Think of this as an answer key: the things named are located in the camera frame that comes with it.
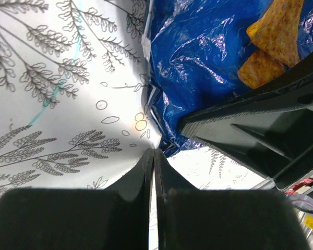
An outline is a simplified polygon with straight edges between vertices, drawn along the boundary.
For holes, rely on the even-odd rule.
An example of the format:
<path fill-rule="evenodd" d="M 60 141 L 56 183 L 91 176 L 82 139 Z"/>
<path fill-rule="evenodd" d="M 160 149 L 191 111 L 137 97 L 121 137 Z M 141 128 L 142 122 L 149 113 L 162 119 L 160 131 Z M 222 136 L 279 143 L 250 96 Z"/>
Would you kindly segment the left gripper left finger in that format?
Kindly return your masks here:
<path fill-rule="evenodd" d="M 0 249 L 147 249 L 154 150 L 105 189 L 13 189 Z"/>

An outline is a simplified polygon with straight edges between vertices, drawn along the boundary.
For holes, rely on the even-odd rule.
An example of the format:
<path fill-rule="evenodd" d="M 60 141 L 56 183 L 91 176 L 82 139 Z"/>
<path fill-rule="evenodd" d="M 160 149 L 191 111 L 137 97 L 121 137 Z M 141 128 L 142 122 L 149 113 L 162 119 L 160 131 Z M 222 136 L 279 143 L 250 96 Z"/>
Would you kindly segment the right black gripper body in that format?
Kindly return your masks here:
<path fill-rule="evenodd" d="M 313 215 L 313 170 L 290 185 L 285 194 L 295 208 Z"/>

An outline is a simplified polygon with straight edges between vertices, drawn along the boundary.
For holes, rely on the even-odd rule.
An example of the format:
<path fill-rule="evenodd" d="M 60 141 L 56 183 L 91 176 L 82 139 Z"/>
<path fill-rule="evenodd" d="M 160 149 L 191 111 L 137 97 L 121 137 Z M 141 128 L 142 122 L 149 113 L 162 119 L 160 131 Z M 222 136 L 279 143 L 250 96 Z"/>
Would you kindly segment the blue Doritos chip bag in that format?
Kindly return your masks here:
<path fill-rule="evenodd" d="M 179 120 L 244 95 L 313 52 L 313 1 L 154 1 L 149 97 L 167 157 L 200 144 Z"/>

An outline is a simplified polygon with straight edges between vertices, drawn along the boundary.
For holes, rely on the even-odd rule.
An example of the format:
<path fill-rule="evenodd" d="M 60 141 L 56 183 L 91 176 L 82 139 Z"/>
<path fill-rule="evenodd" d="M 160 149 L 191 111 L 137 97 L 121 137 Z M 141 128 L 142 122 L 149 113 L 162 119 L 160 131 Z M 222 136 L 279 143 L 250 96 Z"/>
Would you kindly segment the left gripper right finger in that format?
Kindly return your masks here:
<path fill-rule="evenodd" d="M 275 190 L 200 190 L 154 152 L 160 249 L 309 249 Z"/>

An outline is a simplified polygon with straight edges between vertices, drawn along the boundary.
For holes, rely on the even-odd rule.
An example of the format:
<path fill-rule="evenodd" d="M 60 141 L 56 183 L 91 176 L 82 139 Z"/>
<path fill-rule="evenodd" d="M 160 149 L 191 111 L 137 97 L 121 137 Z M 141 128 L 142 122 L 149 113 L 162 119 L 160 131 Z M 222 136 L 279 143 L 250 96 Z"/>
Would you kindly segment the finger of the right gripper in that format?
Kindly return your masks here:
<path fill-rule="evenodd" d="M 289 189 L 313 175 L 313 52 L 264 86 L 184 116 L 178 128 Z"/>

